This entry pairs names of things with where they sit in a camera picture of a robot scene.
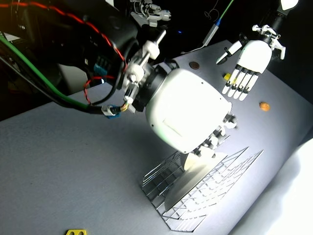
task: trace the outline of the red wire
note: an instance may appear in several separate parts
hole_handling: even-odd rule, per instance
[[[88,98],[87,86],[89,85],[89,83],[90,83],[92,80],[100,80],[100,79],[103,79],[103,78],[115,79],[115,78],[114,78],[113,76],[111,76],[111,75],[94,76],[94,77],[92,77],[91,80],[88,80],[88,81],[84,84],[84,95],[85,95],[86,100],[88,101],[88,104],[91,104],[91,101],[90,101],[90,99]]]
[[[80,19],[79,17],[71,14],[71,13],[65,13],[63,11],[61,11],[60,9],[58,9],[57,7],[55,6],[46,6],[46,5],[43,5],[41,3],[38,3],[38,2],[35,2],[35,1],[31,1],[29,3],[26,3],[26,2],[17,2],[17,1],[14,1],[14,2],[11,2],[9,4],[0,4],[0,8],[8,8],[12,5],[16,5],[16,6],[29,6],[29,5],[32,5],[32,6],[36,6],[36,7],[40,7],[42,9],[51,9],[51,10],[54,10],[55,12],[57,12],[58,14],[62,15],[62,16],[68,16],[74,20],[76,20],[78,23],[80,24],[86,24],[88,25],[90,28],[92,28],[96,33],[99,33],[105,40],[106,42],[108,43],[108,45],[110,47],[112,47],[114,49],[114,51],[116,52],[116,54],[120,57],[120,59],[124,62],[124,71],[126,70],[126,67],[127,67],[127,63],[126,63],[126,60],[125,60],[125,57],[122,55],[122,53],[120,52],[120,50],[108,39],[108,37],[104,34],[104,33],[101,33],[96,26],[94,26],[92,23],[90,22],[85,22],[83,21],[82,19]]]

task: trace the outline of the yellow object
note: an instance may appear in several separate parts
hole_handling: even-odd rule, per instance
[[[87,232],[85,229],[70,229],[70,230],[68,230],[66,235],[81,235],[81,234],[79,234],[80,232],[82,232],[83,235],[87,235]]]
[[[228,81],[228,80],[230,79],[230,76],[231,76],[231,74],[230,74],[230,73],[227,73],[227,74],[225,74],[224,79],[225,79],[226,81]]]
[[[265,112],[270,110],[270,105],[266,102],[260,102],[259,106]]]

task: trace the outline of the robot finger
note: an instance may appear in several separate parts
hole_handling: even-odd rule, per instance
[[[248,70],[246,68],[243,68],[243,70],[238,74],[235,83],[231,86],[231,89],[228,92],[228,97],[232,97],[235,94],[239,84],[242,82],[247,72]]]
[[[229,80],[226,82],[226,84],[225,84],[225,86],[224,86],[224,88],[223,88],[223,90],[222,90],[222,93],[223,93],[223,94],[226,94],[226,93],[228,92],[229,87],[231,87],[231,85],[232,85],[233,82],[235,81],[235,79],[236,79],[238,73],[240,72],[241,68],[242,68],[242,67],[239,66],[239,65],[237,65],[237,66],[235,67],[233,73],[231,74]]]
[[[246,96],[248,95],[248,93],[251,91],[252,87],[254,86],[254,84],[256,83],[256,81],[258,80],[259,75],[260,75],[260,73],[257,72],[257,73],[255,73],[255,74],[251,77],[251,79],[249,80],[248,84],[246,85],[246,87],[244,88],[242,94],[241,94],[240,97],[239,97],[239,100],[240,100],[240,101],[243,101],[243,100],[246,98]]]
[[[249,70],[248,73],[243,78],[243,80],[241,81],[237,91],[235,92],[234,99],[238,99],[239,98],[239,96],[241,95],[241,93],[245,89],[246,85],[250,81],[250,78],[252,77],[252,75],[253,75],[253,71]]]

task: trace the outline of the white plate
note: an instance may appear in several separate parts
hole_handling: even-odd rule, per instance
[[[169,193],[166,195],[164,206],[169,211],[177,202],[179,202],[190,190],[192,190],[218,163],[227,155],[225,153],[215,153],[212,158],[212,150],[203,148],[201,157],[192,166],[188,168],[174,183]]]

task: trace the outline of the cable connector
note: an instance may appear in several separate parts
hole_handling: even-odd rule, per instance
[[[102,106],[101,111],[108,119],[118,118],[121,116],[121,108],[118,106],[108,105]]]

